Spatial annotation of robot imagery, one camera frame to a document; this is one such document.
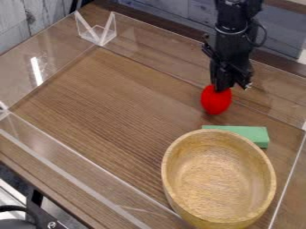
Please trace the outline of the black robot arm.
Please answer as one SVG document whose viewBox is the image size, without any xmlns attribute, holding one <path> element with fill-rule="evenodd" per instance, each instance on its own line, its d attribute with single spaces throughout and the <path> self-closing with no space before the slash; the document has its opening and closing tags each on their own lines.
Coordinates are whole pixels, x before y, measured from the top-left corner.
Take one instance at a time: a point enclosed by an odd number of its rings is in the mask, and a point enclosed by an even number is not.
<svg viewBox="0 0 306 229">
<path fill-rule="evenodd" d="M 217 92 L 236 84 L 249 89 L 254 67 L 250 55 L 266 43 L 268 31 L 257 19 L 264 0 L 214 0 L 214 37 L 206 36 L 202 52 L 210 58 L 210 82 Z"/>
</svg>

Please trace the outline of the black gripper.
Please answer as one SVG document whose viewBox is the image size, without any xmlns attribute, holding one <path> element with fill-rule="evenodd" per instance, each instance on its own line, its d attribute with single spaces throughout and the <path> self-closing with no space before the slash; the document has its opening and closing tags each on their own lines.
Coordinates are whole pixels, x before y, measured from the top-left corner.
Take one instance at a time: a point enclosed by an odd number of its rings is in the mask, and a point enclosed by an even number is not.
<svg viewBox="0 0 306 229">
<path fill-rule="evenodd" d="M 242 89 L 253 86 L 254 76 L 250 54 L 256 47 L 256 31 L 252 26 L 241 30 L 216 27 L 216 34 L 206 38 L 204 53 L 210 58 L 210 81 L 217 92 L 224 92 L 236 82 Z"/>
</svg>

